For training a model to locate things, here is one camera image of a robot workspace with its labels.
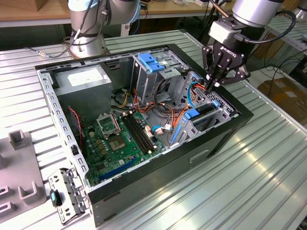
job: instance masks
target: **gray plastic holder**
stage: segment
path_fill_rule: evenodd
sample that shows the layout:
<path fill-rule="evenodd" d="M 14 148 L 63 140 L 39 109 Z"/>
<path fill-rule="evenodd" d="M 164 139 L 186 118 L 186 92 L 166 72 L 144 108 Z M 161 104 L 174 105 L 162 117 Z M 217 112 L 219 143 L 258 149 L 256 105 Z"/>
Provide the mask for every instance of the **gray plastic holder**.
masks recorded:
<path fill-rule="evenodd" d="M 30 133 L 17 130 L 0 139 L 0 223 L 46 198 Z"/>

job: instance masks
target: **blue pcie slot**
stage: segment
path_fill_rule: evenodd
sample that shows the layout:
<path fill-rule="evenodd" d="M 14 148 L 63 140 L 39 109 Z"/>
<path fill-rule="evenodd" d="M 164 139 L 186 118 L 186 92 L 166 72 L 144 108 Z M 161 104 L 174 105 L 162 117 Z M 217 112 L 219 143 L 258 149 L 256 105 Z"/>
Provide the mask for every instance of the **blue pcie slot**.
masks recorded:
<path fill-rule="evenodd" d="M 133 160 L 130 160 L 128 163 L 118 167 L 117 169 L 113 169 L 112 171 L 107 172 L 106 174 L 103 174 L 99 177 L 99 180 L 102 181 L 106 178 L 109 178 L 111 176 L 116 175 L 117 173 L 120 173 L 121 171 L 124 171 L 125 169 L 131 167 L 133 163 L 137 160 L 138 158 L 134 158 Z"/>

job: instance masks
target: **ram slot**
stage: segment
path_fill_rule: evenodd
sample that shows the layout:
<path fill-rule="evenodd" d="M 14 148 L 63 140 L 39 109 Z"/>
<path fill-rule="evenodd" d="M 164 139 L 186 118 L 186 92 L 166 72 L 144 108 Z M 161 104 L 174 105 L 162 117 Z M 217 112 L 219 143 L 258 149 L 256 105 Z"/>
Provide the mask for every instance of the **ram slot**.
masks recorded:
<path fill-rule="evenodd" d="M 124 118 L 123 123 L 127 127 L 128 131 L 132 135 L 133 139 L 139 145 L 139 147 L 141 148 L 141 150 L 144 154 L 147 154 L 148 151 L 154 150 L 152 143 L 145 136 L 144 132 L 138 126 L 137 122 L 134 120 L 134 118 L 132 116 Z"/>

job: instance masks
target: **gripper logo text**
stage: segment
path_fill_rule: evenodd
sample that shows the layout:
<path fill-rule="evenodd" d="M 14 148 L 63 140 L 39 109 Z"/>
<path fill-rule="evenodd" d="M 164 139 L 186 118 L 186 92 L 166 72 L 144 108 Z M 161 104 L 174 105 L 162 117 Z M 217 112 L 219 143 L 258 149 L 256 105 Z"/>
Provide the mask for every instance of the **gripper logo text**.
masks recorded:
<path fill-rule="evenodd" d="M 225 48 L 224 46 L 221 47 L 221 50 L 225 50 L 228 54 L 233 56 L 234 58 L 236 57 L 236 54 L 230 51 L 229 49 Z"/>

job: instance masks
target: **wooden shelf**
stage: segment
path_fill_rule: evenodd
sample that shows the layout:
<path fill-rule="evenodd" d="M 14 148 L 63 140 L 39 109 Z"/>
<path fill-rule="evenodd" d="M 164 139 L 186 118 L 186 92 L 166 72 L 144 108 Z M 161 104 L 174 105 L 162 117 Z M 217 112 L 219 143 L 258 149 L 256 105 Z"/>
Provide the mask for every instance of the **wooden shelf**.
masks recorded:
<path fill-rule="evenodd" d="M 224 7 L 226 11 L 232 9 L 234 3 L 228 3 Z M 195 3 L 178 5 L 172 0 L 166 2 L 151 1 L 148 3 L 148 14 L 184 14 L 202 13 L 206 7 L 201 7 Z M 48 19 L 69 19 L 70 12 L 66 0 L 49 0 L 39 11 L 27 11 L 13 7 L 0 5 L 0 22 L 7 21 L 27 21 L 27 20 L 48 20 Z"/>

